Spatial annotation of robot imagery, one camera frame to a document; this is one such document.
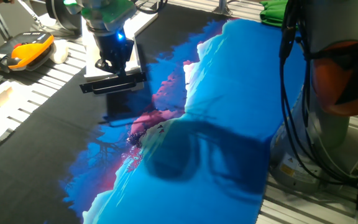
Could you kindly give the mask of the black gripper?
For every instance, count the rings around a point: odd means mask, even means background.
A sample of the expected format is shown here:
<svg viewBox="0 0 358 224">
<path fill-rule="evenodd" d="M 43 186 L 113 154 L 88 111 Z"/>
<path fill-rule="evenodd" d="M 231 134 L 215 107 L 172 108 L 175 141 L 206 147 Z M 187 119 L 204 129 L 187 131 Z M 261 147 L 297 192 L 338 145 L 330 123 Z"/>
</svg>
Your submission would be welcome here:
<svg viewBox="0 0 358 224">
<path fill-rule="evenodd" d="M 115 33 L 95 34 L 94 39 L 100 55 L 95 67 L 104 72 L 115 73 L 118 77 L 125 77 L 125 66 L 131 57 L 134 41 L 128 39 L 122 29 Z"/>
</svg>

